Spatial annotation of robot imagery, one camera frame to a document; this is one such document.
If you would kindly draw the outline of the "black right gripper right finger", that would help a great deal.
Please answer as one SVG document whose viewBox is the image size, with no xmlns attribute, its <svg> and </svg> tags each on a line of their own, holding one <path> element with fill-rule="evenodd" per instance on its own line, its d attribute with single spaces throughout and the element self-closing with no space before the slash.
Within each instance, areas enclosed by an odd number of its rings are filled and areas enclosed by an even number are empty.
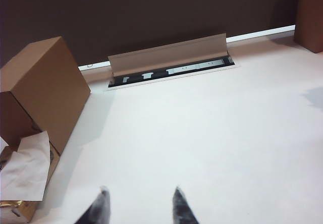
<svg viewBox="0 0 323 224">
<path fill-rule="evenodd" d="M 179 187 L 176 187 L 173 199 L 173 223 L 174 224 L 198 224 L 186 197 Z"/>
</svg>

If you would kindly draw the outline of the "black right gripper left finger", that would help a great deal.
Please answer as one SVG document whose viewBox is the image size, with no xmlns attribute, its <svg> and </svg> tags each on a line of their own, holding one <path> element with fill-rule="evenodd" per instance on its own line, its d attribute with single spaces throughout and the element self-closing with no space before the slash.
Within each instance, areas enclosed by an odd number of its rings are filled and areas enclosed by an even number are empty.
<svg viewBox="0 0 323 224">
<path fill-rule="evenodd" d="M 106 186 L 101 186 L 100 193 L 81 215 L 76 223 L 110 223 L 111 202 L 110 193 Z"/>
</svg>

